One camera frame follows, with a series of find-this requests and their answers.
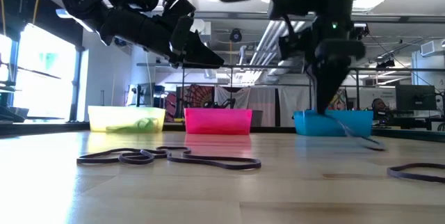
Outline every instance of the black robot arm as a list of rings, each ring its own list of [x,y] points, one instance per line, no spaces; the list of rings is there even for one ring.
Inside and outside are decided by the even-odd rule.
[[[104,0],[62,1],[105,45],[117,37],[164,56],[174,67],[219,68],[224,63],[202,44],[198,32],[190,32],[195,7],[187,0],[164,0],[163,14],[152,17],[142,13],[155,9],[159,0],[108,0],[111,6]]]

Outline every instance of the table surface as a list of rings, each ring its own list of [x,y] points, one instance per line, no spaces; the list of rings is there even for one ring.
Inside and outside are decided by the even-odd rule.
[[[295,134],[3,138],[0,223],[444,223],[445,185],[390,178],[386,169],[445,163],[445,145],[377,139],[387,152],[365,150],[351,138]],[[161,145],[256,157],[263,166],[235,171],[165,159],[145,166],[76,164],[81,154]]]

